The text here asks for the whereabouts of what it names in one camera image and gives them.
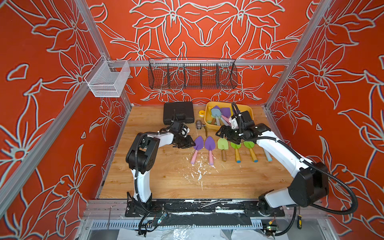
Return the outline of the purple shovel pink handle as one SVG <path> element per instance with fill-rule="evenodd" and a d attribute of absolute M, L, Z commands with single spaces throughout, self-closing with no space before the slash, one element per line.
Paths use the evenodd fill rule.
<path fill-rule="evenodd" d="M 211 136 L 208 136 L 205 141 L 205 148 L 209 151 L 209 165 L 214 165 L 213 150 L 216 148 L 215 141 Z"/>
<path fill-rule="evenodd" d="M 193 154 L 193 157 L 191 159 L 191 164 L 194 165 L 198 156 L 199 151 L 204 147 L 204 140 L 202 136 L 198 136 L 195 140 L 195 152 Z"/>

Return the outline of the green shovel yellow handle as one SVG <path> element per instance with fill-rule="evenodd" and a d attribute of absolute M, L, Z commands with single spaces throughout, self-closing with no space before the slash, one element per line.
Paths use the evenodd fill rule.
<path fill-rule="evenodd" d="M 239 149 L 241 148 L 241 144 L 235 144 L 231 142 L 231 147 L 235 150 L 235 159 L 237 163 L 241 163 L 241 157 L 239 153 Z"/>
<path fill-rule="evenodd" d="M 254 150 L 253 150 L 255 143 L 250 142 L 250 141 L 244 141 L 243 144 L 250 151 L 253 162 L 257 163 L 258 159 L 257 159 L 257 156 L 256 156 Z"/>

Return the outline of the light green shovel wooden handle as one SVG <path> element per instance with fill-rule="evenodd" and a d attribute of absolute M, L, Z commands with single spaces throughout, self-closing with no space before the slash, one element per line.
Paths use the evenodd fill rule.
<path fill-rule="evenodd" d="M 226 162 L 227 161 L 226 151 L 229 149 L 228 141 L 224 138 L 219 138 L 217 141 L 217 146 L 218 146 L 218 149 L 221 150 L 222 161 Z"/>

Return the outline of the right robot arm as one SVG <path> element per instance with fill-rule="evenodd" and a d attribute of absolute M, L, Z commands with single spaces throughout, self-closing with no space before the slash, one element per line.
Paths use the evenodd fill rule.
<path fill-rule="evenodd" d="M 293 177 L 291 184 L 280 190 L 272 190 L 259 196 L 258 211 L 268 216 L 282 206 L 312 206 L 327 213 L 349 215 L 358 209 L 358 200 L 352 189 L 329 173 L 323 163 L 315 163 L 300 155 L 265 124 L 255 124 L 249 112 L 241 112 L 233 105 L 233 115 L 229 126 L 222 126 L 216 135 L 236 145 L 251 142 L 266 150 L 277 159 Z M 329 180 L 334 180 L 344 188 L 351 198 L 351 206 L 346 210 L 333 210 L 316 202 L 329 194 Z"/>

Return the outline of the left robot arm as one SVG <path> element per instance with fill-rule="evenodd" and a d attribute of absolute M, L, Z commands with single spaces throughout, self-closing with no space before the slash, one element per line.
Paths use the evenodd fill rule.
<path fill-rule="evenodd" d="M 150 171 L 153 168 L 159 148 L 172 145 L 188 149 L 196 144 L 189 135 L 190 129 L 182 122 L 172 121 L 171 125 L 157 132 L 138 133 L 126 155 L 126 162 L 134 178 L 134 202 L 143 211 L 156 214 L 162 207 L 152 205 Z"/>

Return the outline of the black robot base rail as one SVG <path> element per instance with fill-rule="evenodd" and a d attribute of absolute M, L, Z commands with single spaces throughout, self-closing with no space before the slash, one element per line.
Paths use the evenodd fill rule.
<path fill-rule="evenodd" d="M 258 209 L 258 200 L 239 199 L 153 199 L 149 207 L 155 212 L 158 209 L 171 214 L 245 214 L 247 217 L 284 217 L 282 207 L 274 209 L 271 214 L 262 214 Z"/>

